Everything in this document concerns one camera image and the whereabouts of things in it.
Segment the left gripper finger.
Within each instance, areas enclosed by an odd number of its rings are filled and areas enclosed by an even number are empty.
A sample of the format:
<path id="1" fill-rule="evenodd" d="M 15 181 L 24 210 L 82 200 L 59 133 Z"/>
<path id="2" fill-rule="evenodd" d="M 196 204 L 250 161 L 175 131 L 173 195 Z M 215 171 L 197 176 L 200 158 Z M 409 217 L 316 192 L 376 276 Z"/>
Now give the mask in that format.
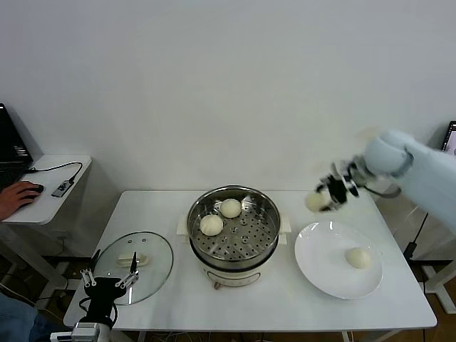
<path id="1" fill-rule="evenodd" d="M 87 266 L 84 269 L 81 269 L 81 277 L 84 282 L 85 287 L 91 287 L 96 285 L 96 280 L 93 275 L 93 270 L 96 266 L 100 255 L 100 250 L 98 249 L 95 254 L 90 258 Z"/>
<path id="2" fill-rule="evenodd" d="M 130 262 L 128 274 L 115 284 L 116 287 L 121 289 L 131 287 L 139 278 L 137 252 L 134 252 L 132 256 L 119 259 L 121 266 L 125 266 L 128 261 Z"/>

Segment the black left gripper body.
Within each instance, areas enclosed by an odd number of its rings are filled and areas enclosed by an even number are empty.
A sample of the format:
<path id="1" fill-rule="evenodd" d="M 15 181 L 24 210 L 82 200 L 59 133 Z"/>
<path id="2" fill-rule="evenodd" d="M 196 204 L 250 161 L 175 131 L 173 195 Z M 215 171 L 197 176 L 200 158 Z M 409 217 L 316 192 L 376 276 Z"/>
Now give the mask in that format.
<path id="1" fill-rule="evenodd" d="M 118 311 L 115 300 L 126 294 L 126 288 L 116 286 L 119 278 L 96 277 L 96 285 L 85 287 L 85 294 L 90 299 L 84 321 L 88 323 L 115 323 Z"/>

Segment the person's bare hand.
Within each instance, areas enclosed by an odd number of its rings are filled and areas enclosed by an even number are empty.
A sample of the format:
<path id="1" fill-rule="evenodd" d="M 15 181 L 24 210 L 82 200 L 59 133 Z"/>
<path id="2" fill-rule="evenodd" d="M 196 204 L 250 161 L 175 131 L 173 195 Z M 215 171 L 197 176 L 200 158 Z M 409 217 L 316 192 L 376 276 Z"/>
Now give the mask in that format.
<path id="1" fill-rule="evenodd" d="M 0 220 L 9 218 L 17 210 L 32 204 L 41 195 L 41 186 L 31 182 L 16 182 L 1 191 Z"/>

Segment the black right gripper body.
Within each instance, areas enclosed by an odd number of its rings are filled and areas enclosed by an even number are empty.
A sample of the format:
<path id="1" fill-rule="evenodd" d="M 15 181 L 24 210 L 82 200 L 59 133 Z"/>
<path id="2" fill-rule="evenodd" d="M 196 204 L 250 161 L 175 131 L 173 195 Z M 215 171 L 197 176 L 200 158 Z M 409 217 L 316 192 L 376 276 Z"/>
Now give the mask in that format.
<path id="1" fill-rule="evenodd" d="M 351 164 L 342 162 L 331 164 L 330 175 L 328 176 L 328 192 L 334 207 L 340 207 L 347 203 L 348 196 L 359 197 L 358 186 L 354 182 Z"/>

